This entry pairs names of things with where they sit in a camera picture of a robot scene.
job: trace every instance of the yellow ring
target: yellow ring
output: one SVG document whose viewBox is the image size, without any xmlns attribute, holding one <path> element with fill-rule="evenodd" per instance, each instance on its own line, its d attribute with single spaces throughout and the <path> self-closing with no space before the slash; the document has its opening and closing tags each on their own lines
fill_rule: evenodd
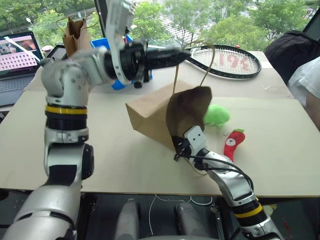
<svg viewBox="0 0 320 240">
<path fill-rule="evenodd" d="M 46 106 L 45 110 L 49 113 L 53 114 L 75 114 L 75 115 L 82 115 L 87 114 L 87 109 L 82 108 L 64 108 L 64 107 L 55 107 L 55 106 Z"/>
<path fill-rule="evenodd" d="M 243 219 L 243 218 L 248 218 L 251 217 L 253 215 L 256 215 L 258 213 L 260 213 L 263 210 L 263 207 L 261 206 L 261 204 L 259 203 L 259 206 L 251 211 L 245 212 L 245 213 L 239 213 L 239 214 L 234 214 L 238 219 Z"/>
</svg>

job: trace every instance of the white cable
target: white cable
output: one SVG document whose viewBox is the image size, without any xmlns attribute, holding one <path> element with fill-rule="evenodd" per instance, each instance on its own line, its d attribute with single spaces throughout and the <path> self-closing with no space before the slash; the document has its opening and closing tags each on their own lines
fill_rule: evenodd
<svg viewBox="0 0 320 240">
<path fill-rule="evenodd" d="M 163 199 L 157 196 L 157 194 L 154 195 L 157 199 L 161 200 L 161 201 L 165 201 L 165 202 L 186 202 L 185 200 L 171 200 L 171 199 Z"/>
<path fill-rule="evenodd" d="M 157 194 L 154 195 L 154 198 L 153 198 L 151 205 L 150 205 L 150 208 L 149 208 L 149 227 L 150 227 L 150 231 L 151 231 L 152 236 L 154 235 L 154 231 L 152 230 L 152 227 L 151 227 L 151 207 L 154 204 L 156 198 L 161 201 L 164 201 L 164 202 L 178 202 L 178 203 L 185 202 L 185 200 L 163 199 L 161 197 L 158 197 Z"/>
<path fill-rule="evenodd" d="M 213 198 L 212 198 L 212 197 L 211 197 L 210 202 L 208 202 L 208 203 L 199 203 L 199 202 L 196 202 L 196 201 L 194 201 L 194 200 L 192 199 L 191 196 L 190 196 L 190 199 L 191 199 L 191 202 L 193 202 L 194 204 L 199 205 L 199 206 L 208 206 L 208 205 L 212 204 L 212 201 L 213 201 Z"/>
<path fill-rule="evenodd" d="M 150 227 L 150 231 L 151 231 L 152 236 L 154 235 L 154 232 L 152 231 L 152 227 L 151 227 L 150 213 L 151 213 L 151 207 L 154 204 L 155 200 L 156 200 L 156 197 L 153 198 L 152 203 L 151 203 L 150 208 L 149 208 L 149 227 Z"/>
</svg>

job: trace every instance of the floor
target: floor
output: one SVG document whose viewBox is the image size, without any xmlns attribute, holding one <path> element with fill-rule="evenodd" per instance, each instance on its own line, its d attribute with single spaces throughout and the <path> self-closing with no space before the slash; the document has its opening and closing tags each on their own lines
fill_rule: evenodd
<svg viewBox="0 0 320 240">
<path fill-rule="evenodd" d="M 165 200 L 189 200 L 188 196 L 162 195 L 159 197 Z M 151 236 L 149 207 L 154 199 L 153 195 L 97 194 L 96 207 L 90 217 L 86 239 L 113 239 L 118 214 L 123 204 L 130 198 L 134 198 L 141 206 L 140 237 Z M 13 222 L 15 214 L 17 214 L 25 199 L 26 195 L 10 192 L 6 199 L 0 200 L 0 225 Z M 210 200 L 209 197 L 193 197 L 193 199 L 199 203 L 207 203 Z M 151 227 L 155 236 L 179 234 L 174 214 L 176 203 L 155 199 L 150 214 Z M 210 237 L 223 240 L 219 213 L 212 213 L 210 206 L 192 205 L 202 218 Z M 318 240 L 319 208 L 320 198 L 290 200 L 277 204 L 272 219 L 286 240 Z M 231 217 L 235 230 L 238 224 L 233 215 Z M 0 239 L 2 239 L 4 233 L 5 229 L 0 228 Z M 236 240 L 244 239 L 241 233 L 236 237 Z"/>
</svg>

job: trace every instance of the tree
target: tree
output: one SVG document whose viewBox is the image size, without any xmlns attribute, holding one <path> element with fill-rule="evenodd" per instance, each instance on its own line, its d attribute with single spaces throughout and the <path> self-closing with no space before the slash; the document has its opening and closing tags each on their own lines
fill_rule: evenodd
<svg viewBox="0 0 320 240">
<path fill-rule="evenodd" d="M 69 15 L 75 11 L 95 7 L 93 0 L 42 0 L 46 10 L 55 10 L 57 13 Z"/>
<path fill-rule="evenodd" d="M 99 17 L 96 12 L 93 12 L 90 16 L 88 16 L 87 26 L 89 27 L 88 32 L 90 34 L 91 40 L 101 39 L 104 37 L 102 35 L 101 26 L 99 23 Z"/>
<path fill-rule="evenodd" d="M 307 24 L 305 14 L 303 0 L 267 0 L 251 12 L 255 24 L 269 31 L 269 41 L 290 30 L 302 31 Z"/>
<path fill-rule="evenodd" d="M 308 6 L 308 8 L 317 10 L 320 7 L 320 0 L 305 0 L 304 4 Z"/>
<path fill-rule="evenodd" d="M 144 39 L 150 44 L 160 45 L 171 37 L 162 25 L 160 19 L 163 7 L 156 2 L 141 2 L 135 9 L 133 24 L 130 36 L 134 39 Z"/>
<path fill-rule="evenodd" d="M 63 17 L 64 15 L 62 13 L 57 13 L 55 10 L 37 14 L 33 32 L 39 45 L 55 46 L 58 42 L 62 42 L 64 32 L 58 28 L 56 22 Z M 67 26 L 67 20 L 60 21 L 58 24 L 64 30 Z"/>
<path fill-rule="evenodd" d="M 248 2 L 249 0 L 213 0 L 210 6 L 211 19 L 218 23 L 230 16 L 240 16 L 246 10 Z"/>
<path fill-rule="evenodd" d="M 218 45 L 240 47 L 247 51 L 263 51 L 268 45 L 268 31 L 254 25 L 254 21 L 246 16 L 230 16 L 204 31 L 200 38 Z"/>
<path fill-rule="evenodd" d="M 0 0 L 0 30 L 11 30 L 22 25 L 28 25 L 26 18 L 34 20 L 37 13 L 42 12 L 43 6 L 39 0 Z"/>
<path fill-rule="evenodd" d="M 175 36 L 181 46 L 185 45 L 186 34 L 191 34 L 192 42 L 194 34 L 202 31 L 209 23 L 209 0 L 166 0 L 164 5 L 165 15 L 182 32 L 181 36 Z"/>
</svg>

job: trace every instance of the black backpack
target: black backpack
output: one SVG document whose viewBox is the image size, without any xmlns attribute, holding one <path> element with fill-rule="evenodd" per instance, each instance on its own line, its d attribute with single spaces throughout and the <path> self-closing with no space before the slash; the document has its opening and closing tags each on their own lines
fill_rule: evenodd
<svg viewBox="0 0 320 240">
<path fill-rule="evenodd" d="M 288 31 L 266 49 L 264 54 L 285 84 L 301 65 L 320 56 L 320 43 L 301 31 Z"/>
</svg>

